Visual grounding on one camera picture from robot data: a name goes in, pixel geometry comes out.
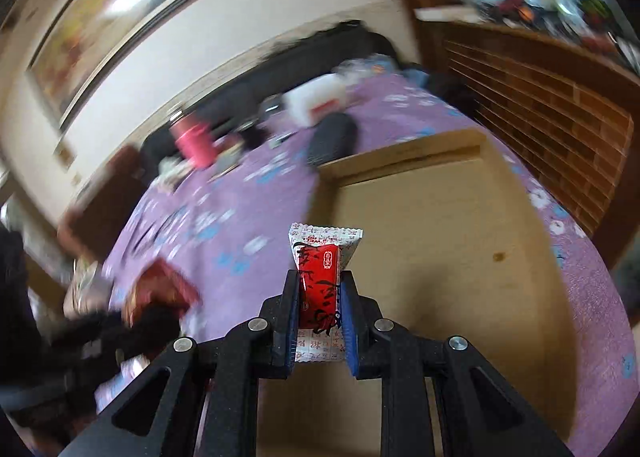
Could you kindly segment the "cardboard snack box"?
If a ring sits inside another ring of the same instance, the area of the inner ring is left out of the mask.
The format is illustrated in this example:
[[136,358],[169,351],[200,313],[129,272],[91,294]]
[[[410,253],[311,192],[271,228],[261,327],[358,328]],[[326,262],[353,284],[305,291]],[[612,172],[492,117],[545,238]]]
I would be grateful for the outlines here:
[[[307,214],[355,226],[360,295],[415,335],[471,342],[564,442],[576,401],[570,308],[539,217],[497,148],[442,133],[325,165]],[[262,456],[384,456],[382,383],[343,364],[265,387]]]

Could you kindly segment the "wooden cabinet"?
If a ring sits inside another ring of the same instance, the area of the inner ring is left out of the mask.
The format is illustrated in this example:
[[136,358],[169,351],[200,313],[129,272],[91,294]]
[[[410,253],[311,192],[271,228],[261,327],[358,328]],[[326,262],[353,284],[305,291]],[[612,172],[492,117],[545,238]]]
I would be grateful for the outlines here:
[[611,61],[498,24],[412,26],[422,64],[460,76],[480,124],[514,149],[614,267],[639,230],[639,80]]

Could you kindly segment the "dark red snack bag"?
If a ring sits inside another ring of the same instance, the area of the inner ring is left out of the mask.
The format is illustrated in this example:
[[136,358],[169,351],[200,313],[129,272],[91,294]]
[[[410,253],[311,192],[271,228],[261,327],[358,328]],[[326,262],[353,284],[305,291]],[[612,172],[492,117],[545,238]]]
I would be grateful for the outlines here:
[[156,259],[143,269],[128,291],[122,307],[122,319],[128,326],[133,326],[149,307],[157,304],[166,305],[180,319],[200,303],[198,289],[174,266],[163,259]]

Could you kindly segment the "black glasses case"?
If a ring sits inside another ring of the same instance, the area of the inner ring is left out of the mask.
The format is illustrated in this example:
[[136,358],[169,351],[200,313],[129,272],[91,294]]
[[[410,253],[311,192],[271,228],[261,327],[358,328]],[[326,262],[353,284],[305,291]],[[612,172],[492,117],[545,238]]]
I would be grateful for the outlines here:
[[307,164],[318,169],[322,164],[351,156],[358,142],[358,125],[352,116],[334,112],[315,127],[307,148]]

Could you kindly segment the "red white snack packet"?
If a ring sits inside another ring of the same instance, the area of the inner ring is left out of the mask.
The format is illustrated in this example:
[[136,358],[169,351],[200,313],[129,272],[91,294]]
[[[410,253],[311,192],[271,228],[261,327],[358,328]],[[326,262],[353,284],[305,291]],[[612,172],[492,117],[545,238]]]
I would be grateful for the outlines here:
[[291,225],[288,240],[300,286],[296,362],[344,359],[341,273],[362,236],[359,228]]

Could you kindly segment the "black sofa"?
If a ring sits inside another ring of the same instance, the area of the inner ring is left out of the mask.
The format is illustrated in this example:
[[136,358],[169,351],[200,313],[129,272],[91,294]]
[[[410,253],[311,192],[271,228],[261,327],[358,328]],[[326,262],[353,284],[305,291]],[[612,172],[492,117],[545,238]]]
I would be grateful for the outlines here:
[[257,118],[262,102],[333,71],[341,62],[381,54],[402,64],[386,36],[360,20],[348,20],[271,52],[256,67],[186,106],[218,139]]

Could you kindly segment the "beige cloth gloves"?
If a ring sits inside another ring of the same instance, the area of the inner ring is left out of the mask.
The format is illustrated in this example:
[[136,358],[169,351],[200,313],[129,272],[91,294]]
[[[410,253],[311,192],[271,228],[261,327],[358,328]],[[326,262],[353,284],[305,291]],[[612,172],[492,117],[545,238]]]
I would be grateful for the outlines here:
[[171,194],[193,171],[194,165],[190,160],[166,157],[158,165],[158,175],[152,185],[159,191]]

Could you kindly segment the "pink thermos bottle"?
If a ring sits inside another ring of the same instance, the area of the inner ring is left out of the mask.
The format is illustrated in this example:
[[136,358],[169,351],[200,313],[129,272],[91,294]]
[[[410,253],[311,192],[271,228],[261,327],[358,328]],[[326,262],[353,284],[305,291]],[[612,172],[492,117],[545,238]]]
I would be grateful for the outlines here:
[[208,125],[193,112],[176,109],[169,116],[169,131],[177,148],[196,169],[206,169],[215,163],[217,149]]

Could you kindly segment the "framed wall picture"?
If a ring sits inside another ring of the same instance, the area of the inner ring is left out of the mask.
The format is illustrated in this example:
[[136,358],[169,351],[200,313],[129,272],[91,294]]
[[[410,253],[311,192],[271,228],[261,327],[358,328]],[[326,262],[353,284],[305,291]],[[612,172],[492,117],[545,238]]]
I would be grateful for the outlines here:
[[115,66],[192,0],[67,0],[28,64],[32,84],[62,132]]

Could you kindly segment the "brown chair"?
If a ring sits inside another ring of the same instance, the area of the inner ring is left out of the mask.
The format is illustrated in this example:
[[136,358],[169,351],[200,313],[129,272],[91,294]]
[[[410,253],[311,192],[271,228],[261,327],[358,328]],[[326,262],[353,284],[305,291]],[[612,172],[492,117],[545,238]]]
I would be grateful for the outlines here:
[[76,259],[104,262],[146,191],[141,154],[126,144],[81,188],[58,222],[58,242]]

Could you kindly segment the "small notebook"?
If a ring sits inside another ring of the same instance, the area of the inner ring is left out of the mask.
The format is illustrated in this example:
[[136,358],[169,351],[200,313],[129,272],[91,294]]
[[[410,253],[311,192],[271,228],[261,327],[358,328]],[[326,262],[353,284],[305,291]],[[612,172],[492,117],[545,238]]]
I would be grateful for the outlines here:
[[237,168],[245,150],[244,140],[240,136],[224,136],[215,146],[218,154],[210,176],[211,180],[216,180]]

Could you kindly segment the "white plastic jar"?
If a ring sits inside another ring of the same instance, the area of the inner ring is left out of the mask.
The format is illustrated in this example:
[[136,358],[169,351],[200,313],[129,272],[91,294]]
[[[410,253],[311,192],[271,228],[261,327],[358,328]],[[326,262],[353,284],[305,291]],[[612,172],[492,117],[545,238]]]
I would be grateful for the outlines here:
[[284,110],[297,128],[312,128],[348,104],[347,86],[336,73],[318,76],[283,94]]

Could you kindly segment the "purple floral tablecloth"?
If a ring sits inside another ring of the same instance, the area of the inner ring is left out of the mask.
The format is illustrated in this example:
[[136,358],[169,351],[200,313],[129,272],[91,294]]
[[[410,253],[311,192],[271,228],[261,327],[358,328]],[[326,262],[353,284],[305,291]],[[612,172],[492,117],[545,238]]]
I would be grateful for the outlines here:
[[[357,147],[368,151],[469,128],[454,107],[398,74],[372,76],[350,90]],[[229,174],[190,174],[175,190],[149,189],[103,264],[120,309],[146,266],[168,262],[198,290],[186,330],[217,338],[278,293],[291,263],[288,229],[302,219],[314,173],[305,157],[311,134],[259,147]],[[604,450],[639,393],[634,338],[622,300],[596,247],[515,152],[502,155],[546,225],[572,307],[578,342],[577,417],[568,440],[577,456]]]

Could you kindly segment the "clutter on cabinet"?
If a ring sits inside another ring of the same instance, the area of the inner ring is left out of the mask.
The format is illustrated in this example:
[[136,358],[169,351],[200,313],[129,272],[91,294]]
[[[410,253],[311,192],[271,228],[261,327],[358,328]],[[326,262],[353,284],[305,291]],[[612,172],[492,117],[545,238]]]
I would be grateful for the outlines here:
[[480,18],[507,27],[522,27],[573,43],[639,74],[639,41],[629,39],[603,0],[574,0],[577,13],[562,4],[550,8],[529,0],[501,0],[475,5]]

